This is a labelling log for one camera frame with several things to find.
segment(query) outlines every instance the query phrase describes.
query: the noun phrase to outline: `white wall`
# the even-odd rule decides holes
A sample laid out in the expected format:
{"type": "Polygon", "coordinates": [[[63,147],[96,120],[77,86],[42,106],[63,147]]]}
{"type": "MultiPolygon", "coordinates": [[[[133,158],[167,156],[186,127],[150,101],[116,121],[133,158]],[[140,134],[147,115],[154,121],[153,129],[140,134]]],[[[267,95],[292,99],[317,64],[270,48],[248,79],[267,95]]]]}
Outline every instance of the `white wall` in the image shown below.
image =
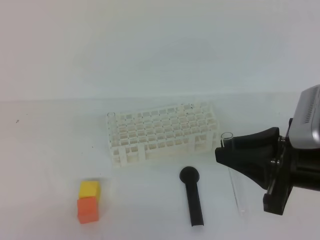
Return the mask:
{"type": "Polygon", "coordinates": [[[301,91],[318,0],[2,0],[0,101],[301,91]]]}

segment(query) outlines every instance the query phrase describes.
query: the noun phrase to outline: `test tube rack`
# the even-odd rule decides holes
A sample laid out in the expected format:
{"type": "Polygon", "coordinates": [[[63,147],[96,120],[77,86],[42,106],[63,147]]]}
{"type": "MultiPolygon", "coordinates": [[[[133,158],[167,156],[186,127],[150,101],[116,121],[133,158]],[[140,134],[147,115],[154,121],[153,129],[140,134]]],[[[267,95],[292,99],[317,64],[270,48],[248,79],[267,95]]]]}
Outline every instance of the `test tube rack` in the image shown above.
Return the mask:
{"type": "Polygon", "coordinates": [[[107,128],[114,167],[208,152],[219,143],[219,122],[207,102],[135,113],[109,112],[107,128]]]}

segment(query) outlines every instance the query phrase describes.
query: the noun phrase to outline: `white table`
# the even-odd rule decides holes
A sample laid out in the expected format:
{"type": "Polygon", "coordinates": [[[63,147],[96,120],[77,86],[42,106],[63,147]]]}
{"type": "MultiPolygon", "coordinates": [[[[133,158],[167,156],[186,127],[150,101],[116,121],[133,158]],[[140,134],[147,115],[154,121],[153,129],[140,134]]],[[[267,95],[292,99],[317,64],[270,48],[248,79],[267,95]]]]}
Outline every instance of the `white table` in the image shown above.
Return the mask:
{"type": "Polygon", "coordinates": [[[0,239],[319,239],[320,193],[293,188],[284,215],[263,212],[265,191],[242,176],[247,214],[238,214],[228,169],[206,153],[113,169],[108,112],[195,100],[214,102],[221,131],[235,136],[280,127],[298,93],[0,103],[0,239]],[[184,166],[200,173],[204,226],[191,227],[184,166]],[[80,181],[99,178],[100,220],[80,225],[80,181]]]}

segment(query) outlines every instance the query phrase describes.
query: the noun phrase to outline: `test tube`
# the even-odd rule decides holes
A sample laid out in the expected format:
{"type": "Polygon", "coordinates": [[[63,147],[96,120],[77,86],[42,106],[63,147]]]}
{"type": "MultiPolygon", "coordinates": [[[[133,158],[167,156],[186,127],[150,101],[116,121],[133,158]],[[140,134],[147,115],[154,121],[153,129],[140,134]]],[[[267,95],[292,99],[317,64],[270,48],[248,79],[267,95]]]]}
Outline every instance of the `test tube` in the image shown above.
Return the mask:
{"type": "Polygon", "coordinates": [[[232,132],[224,132],[221,135],[221,147],[223,148],[228,148],[230,150],[234,150],[235,149],[235,145],[234,145],[234,134],[232,132]]]}
{"type": "MultiPolygon", "coordinates": [[[[235,150],[235,144],[234,144],[234,135],[232,132],[224,132],[221,135],[221,147],[222,148],[228,148],[230,151],[235,150]]],[[[228,168],[229,175],[231,178],[231,184],[233,189],[233,194],[235,198],[236,207],[238,209],[238,212],[240,216],[245,216],[248,213],[248,207],[247,207],[247,201],[246,201],[246,195],[244,192],[244,186],[242,182],[242,174],[232,168],[228,168]]]]}
{"type": "Polygon", "coordinates": [[[109,112],[107,114],[108,117],[108,127],[112,134],[117,132],[117,119],[116,114],[114,112],[109,112]]]}

